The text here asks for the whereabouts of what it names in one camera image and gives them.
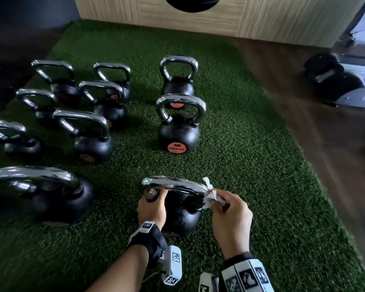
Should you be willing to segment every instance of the medicine ball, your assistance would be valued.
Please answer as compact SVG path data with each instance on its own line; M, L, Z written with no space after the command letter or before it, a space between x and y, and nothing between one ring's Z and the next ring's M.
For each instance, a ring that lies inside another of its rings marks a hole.
M219 0L166 0L169 5L184 12L202 12L214 7Z

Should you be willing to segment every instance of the chrome handle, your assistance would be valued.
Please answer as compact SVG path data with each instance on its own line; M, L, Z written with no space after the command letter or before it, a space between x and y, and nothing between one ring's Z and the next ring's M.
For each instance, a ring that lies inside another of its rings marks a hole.
M199 63L195 58L183 55L170 55L162 59L160 63L160 70L161 70L161 75L164 78L165 82L170 82L172 79L172 77L168 73L168 70L166 69L166 63L169 62L180 62L189 64L192 68L192 71L187 77L187 79L193 82L193 79L195 78L195 75L199 69Z
M7 122L7 121L0 120L0 129L12 130L12 131L19 133L23 137L29 137L29 134L27 133L27 129L23 125L16 123L16 122ZM9 136L7 134L5 134L4 132L0 131L0 140L7 141L8 139L9 139Z
M80 180L68 171L53 167L10 166L0 168L0 181L9 182L10 186L20 191L34 191L35 183L50 181L63 183L76 190L80 188Z
M108 63L108 62L97 62L93 65L93 70L100 78L100 80L108 82L108 78L102 73L100 68L112 68L116 70L123 70L126 74L126 78L124 79L124 83L128 83L131 80L131 69L128 65L123 63Z
M80 92L83 92L85 98L88 99L93 104L95 104L97 103L97 100L89 93L86 87L113 89L118 95L117 102L119 104L123 104L124 102L125 94L123 92L123 88L120 87L117 83L104 82L104 81L81 81L78 84Z
M42 89L19 89L16 91L16 97L19 98L21 102L29 106L32 110L36 111L39 107L33 103L28 96L44 96L49 99L52 104L58 103L58 98L51 92Z
M102 129L100 136L102 138L109 137L109 125L107 120L104 117L97 115L93 112L63 111L58 109L53 113L53 119L59 119L59 125L73 135L78 135L79 131L76 127L70 124L67 119L90 120L100 125Z
M205 116L207 114L207 106L205 102L200 98L182 94L167 94L161 96L156 101L156 109L158 116L162 121L165 122L172 121L172 116L169 115L165 110L165 105L167 103L184 103L197 107L198 114L192 120L195 125L199 125L199 123L205 119Z
M53 79L49 77L47 73L45 73L41 67L43 66L56 66L56 67L64 67L67 69L69 73L69 79L74 80L74 68L71 66L70 63L66 61L59 61L59 60L33 60L31 62L31 66L34 70L49 84L53 83Z
M200 198L204 198L204 195L210 190L210 188L202 185L201 183L167 176L145 177L139 183L138 188L141 193L144 193L145 190L149 191L151 189L167 189Z

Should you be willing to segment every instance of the white tissue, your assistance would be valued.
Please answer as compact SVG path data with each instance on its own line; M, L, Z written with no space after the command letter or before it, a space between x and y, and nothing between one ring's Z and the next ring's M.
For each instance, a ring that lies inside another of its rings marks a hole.
M209 182L209 178L208 177L203 177L203 180L206 184L206 186L211 189L213 188L212 184ZM212 205L211 205L211 200L215 200L215 201L218 201L222 204L222 206L224 206L226 204L226 201L224 201L221 197L219 197L218 195L216 195L216 191L213 190L213 191L208 191L204 194L204 206L203 206L203 209L207 209L207 208L211 208Z

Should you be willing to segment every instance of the wooden floor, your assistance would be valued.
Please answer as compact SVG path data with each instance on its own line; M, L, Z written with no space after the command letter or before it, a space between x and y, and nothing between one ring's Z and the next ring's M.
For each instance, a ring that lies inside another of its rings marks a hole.
M32 59L46 58L63 30L0 33L0 90L21 88ZM237 40L306 158L327 188L365 262L365 109L331 108L316 100L302 65L316 48ZM0 91L0 109L10 100Z
M365 262L365 109L319 103L303 77L303 63L319 49L237 40L297 139Z

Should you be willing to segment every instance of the artificial grass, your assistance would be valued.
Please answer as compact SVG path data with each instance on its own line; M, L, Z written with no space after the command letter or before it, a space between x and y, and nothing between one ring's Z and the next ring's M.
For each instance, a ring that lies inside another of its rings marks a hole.
M159 62L169 54L198 60L195 92L208 106L199 144L186 155L158 147L154 102L162 86ZM136 229L137 184L153 174L198 182L208 176L215 187L246 200L254 213L251 251L276 292L365 291L365 270L349 235L230 39L83 20L69 27L52 58L70 62L80 80L97 79L91 68L97 61L128 64L130 123L112 133L111 159L93 165L73 157L66 133L39 126L18 100L0 115L26 125L49 146L38 165L83 173L101 188L96 207L76 226L43 227L25 211L0 215L0 292L85 290L125 249ZM47 88L39 77L26 87ZM81 108L91 110L85 101ZM0 167L19 164L0 146ZM202 211L194 232L172 242L182 250L182 281L169 288L155 276L143 291L197 291L202 272L219 273L211 210Z

